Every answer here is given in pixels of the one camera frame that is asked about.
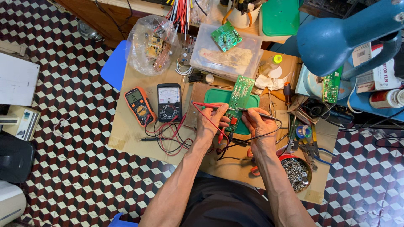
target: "green circuit board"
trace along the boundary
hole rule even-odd
[[[230,119],[229,127],[226,131],[234,132],[241,120],[242,111],[238,111],[238,107],[245,108],[251,95],[255,80],[244,76],[238,76],[233,92],[231,93],[229,107],[236,110],[228,110],[226,116]]]
[[[243,40],[230,22],[226,22],[224,25],[214,30],[210,35],[219,48],[224,52],[230,50],[233,46]]]
[[[326,75],[323,81],[323,102],[336,103],[339,84],[341,82],[342,66],[335,72]]]

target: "digital multimeter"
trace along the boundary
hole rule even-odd
[[[137,121],[143,127],[146,124],[150,124],[156,120],[156,114],[150,105],[149,98],[146,92],[141,87],[135,87],[134,89],[126,92],[125,94],[126,103],[136,116]]]
[[[179,84],[157,85],[158,117],[160,122],[182,119],[181,86]]]

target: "blue stool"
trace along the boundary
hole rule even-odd
[[[122,40],[107,62],[101,69],[101,77],[117,90],[121,90],[124,79],[126,59],[125,59],[126,40]]]
[[[108,227],[137,227],[137,223],[133,222],[128,222],[128,221],[121,221],[119,218],[122,216],[124,213],[118,213],[115,215],[113,218],[112,222],[108,225]]]

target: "hand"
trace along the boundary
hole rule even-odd
[[[206,116],[202,116],[199,114],[197,130],[196,130],[196,138],[204,138],[208,140],[212,140],[216,135],[217,128],[215,128],[212,123],[216,125],[216,127],[229,127],[226,122],[230,122],[230,119],[226,116],[223,116],[227,109],[229,108],[229,104],[227,103],[212,103],[222,105],[217,110],[213,110],[212,108],[206,107],[202,110],[202,113]]]
[[[241,116],[241,120],[251,132],[251,137],[260,136],[278,128],[275,121],[261,117],[258,112],[269,115],[268,112],[261,108],[249,108],[248,112],[243,112]],[[251,141],[251,151],[254,153],[259,150],[266,152],[275,149],[275,141],[276,132],[253,139]]]

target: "blue desk lamp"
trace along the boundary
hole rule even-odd
[[[320,18],[297,32],[297,48],[307,69],[316,76],[326,76],[350,58],[354,48],[379,39],[383,50],[374,58],[342,74],[343,99],[354,88],[351,78],[379,67],[392,59],[401,48],[401,29],[404,28],[404,0],[380,0],[347,19]],[[322,97],[322,84],[315,76],[303,79],[307,92]]]

